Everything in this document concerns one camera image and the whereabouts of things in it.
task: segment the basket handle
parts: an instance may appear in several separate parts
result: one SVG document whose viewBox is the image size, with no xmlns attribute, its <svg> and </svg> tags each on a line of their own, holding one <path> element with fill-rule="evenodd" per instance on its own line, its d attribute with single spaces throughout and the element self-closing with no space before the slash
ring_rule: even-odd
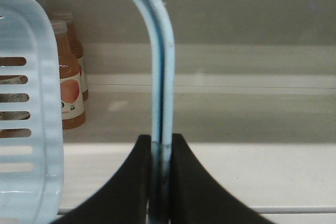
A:
<svg viewBox="0 0 336 224">
<path fill-rule="evenodd" d="M 175 48 L 172 26 L 161 0 L 133 0 L 146 23 L 152 47 L 152 185 L 150 223 L 168 223 L 173 127 Z"/>
</svg>

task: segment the store shelf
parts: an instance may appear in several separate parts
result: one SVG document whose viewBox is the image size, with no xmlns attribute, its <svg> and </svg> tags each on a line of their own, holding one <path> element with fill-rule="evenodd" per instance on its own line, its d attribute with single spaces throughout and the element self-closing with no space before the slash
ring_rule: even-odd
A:
<svg viewBox="0 0 336 224">
<path fill-rule="evenodd" d="M 149 93 L 90 93 L 86 123 L 64 131 L 61 210 L 94 193 L 150 133 L 150 105 Z M 335 213 L 335 105 L 335 95 L 178 93 L 174 132 L 259 212 Z"/>
</svg>

